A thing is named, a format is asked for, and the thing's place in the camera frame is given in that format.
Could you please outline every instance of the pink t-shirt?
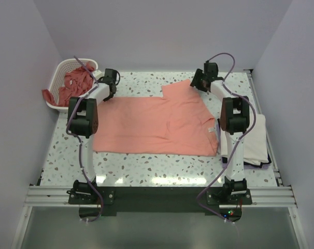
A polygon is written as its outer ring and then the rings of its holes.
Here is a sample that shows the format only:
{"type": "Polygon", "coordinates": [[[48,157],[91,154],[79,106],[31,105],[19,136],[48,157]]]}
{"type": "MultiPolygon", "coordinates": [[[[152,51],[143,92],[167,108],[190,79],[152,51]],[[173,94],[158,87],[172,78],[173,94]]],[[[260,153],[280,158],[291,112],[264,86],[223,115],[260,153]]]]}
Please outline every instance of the pink t-shirt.
{"type": "Polygon", "coordinates": [[[94,151],[215,156],[215,118],[184,80],[163,97],[118,97],[101,103],[94,151]]]}

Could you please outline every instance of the metal frame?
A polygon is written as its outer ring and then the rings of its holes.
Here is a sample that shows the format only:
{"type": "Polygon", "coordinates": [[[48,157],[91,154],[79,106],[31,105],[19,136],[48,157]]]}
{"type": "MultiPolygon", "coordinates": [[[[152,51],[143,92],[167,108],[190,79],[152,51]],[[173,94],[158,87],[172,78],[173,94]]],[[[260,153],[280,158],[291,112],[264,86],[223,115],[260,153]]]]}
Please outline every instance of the metal frame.
{"type": "MultiPolygon", "coordinates": [[[[80,207],[96,208],[96,204],[73,205],[68,204],[68,187],[43,187],[31,186],[25,200],[26,206],[59,206],[59,207],[80,207]]],[[[293,190],[291,187],[261,187],[250,188],[252,205],[244,205],[243,208],[295,208],[293,190]]],[[[220,208],[234,208],[235,205],[220,205],[220,208]]]]}
{"type": "MultiPolygon", "coordinates": [[[[257,99],[257,93],[253,84],[251,72],[247,71],[250,87],[253,92],[254,101],[258,112],[262,113],[261,106],[257,99]]],[[[290,217],[297,237],[298,244],[301,249],[308,248],[308,243],[304,235],[302,225],[297,214],[297,205],[294,198],[292,187],[283,187],[280,172],[275,161],[275,155],[272,150],[270,138],[267,135],[268,152],[274,165],[274,174],[278,187],[261,187],[250,188],[252,205],[243,205],[242,208],[288,208],[290,217]]],[[[96,208],[96,205],[71,205],[68,204],[69,195],[66,191],[70,190],[71,186],[30,186],[24,202],[24,208],[19,220],[17,231],[13,239],[11,249],[20,248],[31,216],[32,207],[80,207],[80,208],[96,208]]],[[[234,205],[220,205],[220,208],[234,208],[234,205]]]]}

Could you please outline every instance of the white plastic basket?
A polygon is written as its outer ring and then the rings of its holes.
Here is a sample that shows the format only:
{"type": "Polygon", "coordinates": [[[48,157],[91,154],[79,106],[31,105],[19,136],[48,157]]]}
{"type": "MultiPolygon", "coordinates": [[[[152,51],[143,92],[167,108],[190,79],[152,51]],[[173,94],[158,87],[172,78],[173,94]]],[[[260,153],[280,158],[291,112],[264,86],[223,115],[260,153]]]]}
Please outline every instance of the white plastic basket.
{"type": "MultiPolygon", "coordinates": [[[[79,60],[82,61],[84,64],[89,62],[90,65],[92,65],[95,68],[95,70],[98,69],[98,64],[94,60],[83,59],[83,58],[79,58],[79,60]]],[[[59,101],[59,87],[64,86],[65,74],[73,71],[74,69],[76,69],[76,68],[78,68],[80,66],[81,65],[79,64],[79,62],[76,61],[76,59],[64,60],[57,66],[57,68],[56,68],[56,70],[55,70],[55,72],[53,74],[51,84],[49,86],[49,91],[53,95],[54,101],[56,103],[58,103],[58,101],[59,101]]],[[[48,102],[47,102],[47,105],[50,108],[56,109],[56,110],[58,110],[61,113],[66,113],[68,111],[68,107],[54,106],[54,105],[49,104],[48,102]]]]}

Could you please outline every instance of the terrazzo table surface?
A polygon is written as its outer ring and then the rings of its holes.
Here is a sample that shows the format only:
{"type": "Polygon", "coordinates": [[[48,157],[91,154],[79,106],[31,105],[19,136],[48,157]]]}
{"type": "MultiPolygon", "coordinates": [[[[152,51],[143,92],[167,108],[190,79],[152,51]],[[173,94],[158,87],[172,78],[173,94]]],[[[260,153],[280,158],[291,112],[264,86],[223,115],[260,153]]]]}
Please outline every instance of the terrazzo table surface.
{"type": "MultiPolygon", "coordinates": [[[[162,85],[192,79],[194,72],[120,72],[116,96],[162,96],[162,85]]],[[[247,95],[255,106],[246,73],[232,73],[228,87],[247,95]]],[[[221,102],[216,96],[199,92],[210,112],[217,119],[221,102]]],[[[41,176],[41,186],[71,186],[81,174],[78,163],[78,141],[65,132],[67,114],[59,118],[41,176]]],[[[156,154],[93,154],[100,186],[206,186],[222,170],[221,156],[216,157],[156,154]]],[[[273,165],[268,169],[245,169],[248,187],[277,186],[273,165]]],[[[214,186],[223,184],[222,175],[214,186]]]]}

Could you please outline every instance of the lavender wall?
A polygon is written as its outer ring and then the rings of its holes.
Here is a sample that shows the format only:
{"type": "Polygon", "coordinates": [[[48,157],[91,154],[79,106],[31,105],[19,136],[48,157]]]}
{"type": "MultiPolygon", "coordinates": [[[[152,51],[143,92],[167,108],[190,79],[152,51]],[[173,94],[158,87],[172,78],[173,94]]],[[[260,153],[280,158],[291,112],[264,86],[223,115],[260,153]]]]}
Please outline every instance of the lavender wall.
{"type": "Polygon", "coordinates": [[[282,179],[314,248],[314,0],[294,0],[254,70],[282,179]]]}
{"type": "Polygon", "coordinates": [[[56,120],[42,100],[60,55],[31,0],[0,1],[0,248],[10,248],[56,120]]]}
{"type": "MultiPolygon", "coordinates": [[[[194,70],[227,51],[254,68],[291,0],[34,0],[61,56],[122,70],[194,70]]],[[[222,70],[229,58],[220,58],[222,70]]]]}

